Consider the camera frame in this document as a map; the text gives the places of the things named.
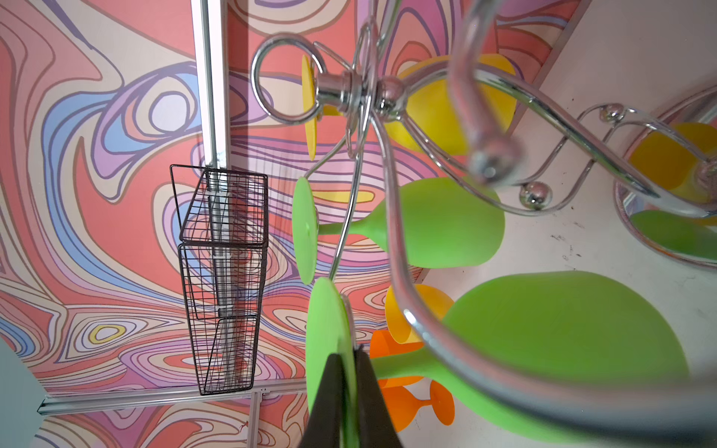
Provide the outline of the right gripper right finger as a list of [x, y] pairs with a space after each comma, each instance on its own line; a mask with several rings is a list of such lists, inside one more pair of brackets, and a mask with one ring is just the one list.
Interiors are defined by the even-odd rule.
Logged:
[[391, 422], [369, 355], [355, 351], [358, 438], [361, 448], [402, 448]]

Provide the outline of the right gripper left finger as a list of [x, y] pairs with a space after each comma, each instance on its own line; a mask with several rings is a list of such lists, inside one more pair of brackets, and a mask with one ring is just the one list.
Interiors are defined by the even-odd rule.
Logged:
[[339, 448], [344, 421], [345, 373], [338, 354], [328, 356], [300, 448]]

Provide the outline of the green wine glass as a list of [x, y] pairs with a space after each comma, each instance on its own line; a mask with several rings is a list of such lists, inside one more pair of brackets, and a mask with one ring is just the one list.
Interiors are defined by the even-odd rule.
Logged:
[[[554, 380], [645, 385], [690, 376], [683, 347], [657, 309], [629, 287], [599, 274], [494, 278], [460, 297], [442, 323], [489, 358]], [[341, 296], [332, 281], [319, 278], [306, 323], [310, 411], [331, 354], [344, 357], [347, 392], [356, 401], [356, 375], [349, 373], [351, 348]], [[437, 381], [478, 416], [522, 437], [554, 444], [586, 438], [494, 401], [463, 383], [425, 347], [372, 362], [380, 379], [419, 376]]]
[[[505, 233], [505, 214], [447, 177], [425, 178], [399, 188], [409, 264], [424, 269], [470, 267], [492, 259]], [[342, 223], [320, 224], [308, 180], [300, 178], [292, 204], [294, 256], [302, 282], [317, 269], [319, 237], [339, 235]]]

